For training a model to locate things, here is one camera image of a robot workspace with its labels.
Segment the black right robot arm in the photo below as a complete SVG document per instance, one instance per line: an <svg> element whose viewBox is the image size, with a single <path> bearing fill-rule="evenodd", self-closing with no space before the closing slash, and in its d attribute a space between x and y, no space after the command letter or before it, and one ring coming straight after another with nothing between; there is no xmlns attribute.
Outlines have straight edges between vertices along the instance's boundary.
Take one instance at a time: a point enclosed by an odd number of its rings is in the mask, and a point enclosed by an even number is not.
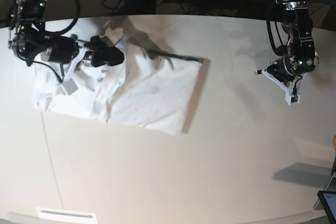
<svg viewBox="0 0 336 224"><path fill-rule="evenodd" d="M42 61L71 64L80 53L76 35L64 36L79 19L80 2L73 1L75 16L72 22L62 30L48 31L44 19L47 0L14 0L8 27L15 33L8 40L9 48L28 66L34 63L37 55L41 55Z"/></svg>

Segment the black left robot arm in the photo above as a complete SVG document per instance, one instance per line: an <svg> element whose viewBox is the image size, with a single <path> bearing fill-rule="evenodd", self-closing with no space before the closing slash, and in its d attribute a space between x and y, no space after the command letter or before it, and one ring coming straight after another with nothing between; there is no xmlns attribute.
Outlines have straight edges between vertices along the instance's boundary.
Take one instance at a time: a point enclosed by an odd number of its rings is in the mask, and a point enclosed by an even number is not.
<svg viewBox="0 0 336 224"><path fill-rule="evenodd" d="M313 23L308 12L311 0L275 0L266 15L267 31L271 47L278 56L266 72L280 82L293 82L302 74L312 72L318 64L317 52L312 38ZM288 41L275 46L271 31L270 16L275 10L282 10L281 26Z"/></svg>

